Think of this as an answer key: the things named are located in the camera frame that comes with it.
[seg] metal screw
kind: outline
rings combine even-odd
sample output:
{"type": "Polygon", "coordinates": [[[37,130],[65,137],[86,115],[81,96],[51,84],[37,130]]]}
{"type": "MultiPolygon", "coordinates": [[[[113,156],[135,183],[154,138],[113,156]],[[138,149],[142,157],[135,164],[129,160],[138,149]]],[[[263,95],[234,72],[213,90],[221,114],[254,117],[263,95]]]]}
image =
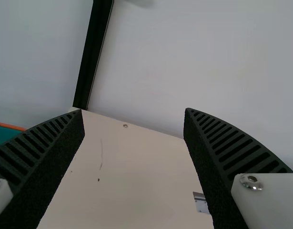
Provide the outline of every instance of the metal screw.
{"type": "Polygon", "coordinates": [[[259,181],[255,176],[250,174],[243,174],[240,176],[240,183],[253,191],[261,191],[264,188],[264,185],[259,181]]]}

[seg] black foam pad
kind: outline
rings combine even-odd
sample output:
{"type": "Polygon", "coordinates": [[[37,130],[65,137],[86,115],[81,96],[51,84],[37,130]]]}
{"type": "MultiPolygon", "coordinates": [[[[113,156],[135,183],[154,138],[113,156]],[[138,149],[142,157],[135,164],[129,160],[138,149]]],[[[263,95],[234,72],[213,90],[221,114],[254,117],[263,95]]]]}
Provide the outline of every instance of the black foam pad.
{"type": "Polygon", "coordinates": [[[187,108],[183,136],[215,229],[247,229],[232,196],[240,173],[293,173],[274,153],[235,126],[187,108]]]}
{"type": "Polygon", "coordinates": [[[77,110],[0,145],[0,178],[14,194],[0,215],[0,229],[37,228],[84,136],[77,110]]]}

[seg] white wall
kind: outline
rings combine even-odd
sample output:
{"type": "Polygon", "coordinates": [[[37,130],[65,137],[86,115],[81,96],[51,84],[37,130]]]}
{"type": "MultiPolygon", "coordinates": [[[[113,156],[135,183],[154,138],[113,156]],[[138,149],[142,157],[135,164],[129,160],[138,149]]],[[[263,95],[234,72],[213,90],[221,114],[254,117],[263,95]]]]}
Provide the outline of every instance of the white wall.
{"type": "Polygon", "coordinates": [[[72,106],[92,0],[0,1],[0,122],[30,127],[72,106]]]}
{"type": "Polygon", "coordinates": [[[182,137],[186,107],[293,168],[293,0],[116,0],[89,110],[182,137]]]}

